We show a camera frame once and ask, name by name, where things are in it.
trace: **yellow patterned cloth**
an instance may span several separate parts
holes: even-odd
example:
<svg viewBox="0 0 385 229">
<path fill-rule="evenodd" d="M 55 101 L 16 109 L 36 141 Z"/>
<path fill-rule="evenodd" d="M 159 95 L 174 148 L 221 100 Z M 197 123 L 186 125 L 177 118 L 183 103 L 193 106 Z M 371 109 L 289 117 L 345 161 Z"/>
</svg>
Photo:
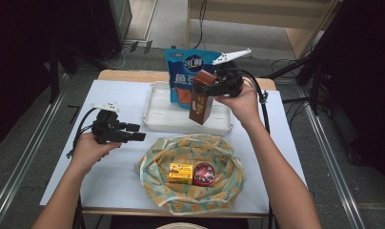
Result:
<svg viewBox="0 0 385 229">
<path fill-rule="evenodd" d="M 209 187 L 169 183 L 170 163 L 210 163 L 215 182 Z M 182 135 L 159 138 L 135 164 L 148 197 L 175 215 L 190 215 L 231 209 L 243 190 L 246 177 L 239 158 L 222 137 Z"/>
</svg>

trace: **person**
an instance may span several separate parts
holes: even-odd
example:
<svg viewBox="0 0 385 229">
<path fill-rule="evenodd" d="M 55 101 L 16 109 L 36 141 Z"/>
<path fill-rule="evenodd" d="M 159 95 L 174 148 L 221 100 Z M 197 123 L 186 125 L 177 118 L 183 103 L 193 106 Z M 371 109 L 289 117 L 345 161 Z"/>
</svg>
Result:
<svg viewBox="0 0 385 229">
<path fill-rule="evenodd" d="M 238 97 L 217 96 L 215 100 L 229 106 L 246 130 L 279 226 L 321 228 L 310 192 L 279 152 L 259 117 L 256 91 L 243 85 Z M 97 144 L 92 134 L 82 134 L 69 167 L 32 228 L 71 228 L 84 176 L 94 163 L 119 146 L 114 142 Z"/>
</svg>

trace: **yellow box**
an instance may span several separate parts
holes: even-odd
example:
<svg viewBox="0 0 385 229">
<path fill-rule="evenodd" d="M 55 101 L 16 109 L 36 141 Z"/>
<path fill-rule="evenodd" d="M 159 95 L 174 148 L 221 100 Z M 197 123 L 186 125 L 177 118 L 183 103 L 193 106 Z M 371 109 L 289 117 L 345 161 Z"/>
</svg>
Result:
<svg viewBox="0 0 385 229">
<path fill-rule="evenodd" d="M 193 167 L 191 164 L 170 163 L 169 183 L 193 183 Z"/>
</svg>

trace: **white tray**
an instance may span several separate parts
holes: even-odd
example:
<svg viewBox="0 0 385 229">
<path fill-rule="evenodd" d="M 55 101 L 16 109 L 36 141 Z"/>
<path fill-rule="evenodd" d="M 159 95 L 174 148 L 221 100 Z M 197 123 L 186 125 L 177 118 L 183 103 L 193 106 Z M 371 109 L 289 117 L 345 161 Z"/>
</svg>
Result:
<svg viewBox="0 0 385 229">
<path fill-rule="evenodd" d="M 225 135 L 233 127 L 231 109 L 216 101 L 213 101 L 211 115 L 204 125 L 192 121 L 189 115 L 190 110 L 182 109 L 176 103 L 170 102 L 168 82 L 152 84 L 143 116 L 144 124 L 151 130 L 180 134 Z"/>
</svg>

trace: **red round container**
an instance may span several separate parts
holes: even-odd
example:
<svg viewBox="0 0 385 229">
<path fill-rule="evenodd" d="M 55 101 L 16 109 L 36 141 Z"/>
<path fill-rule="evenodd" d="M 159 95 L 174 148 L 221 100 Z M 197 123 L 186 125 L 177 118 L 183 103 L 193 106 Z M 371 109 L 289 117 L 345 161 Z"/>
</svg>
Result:
<svg viewBox="0 0 385 229">
<path fill-rule="evenodd" d="M 210 186 L 215 181 L 215 171 L 209 163 L 200 163 L 193 170 L 193 183 L 198 186 Z"/>
</svg>

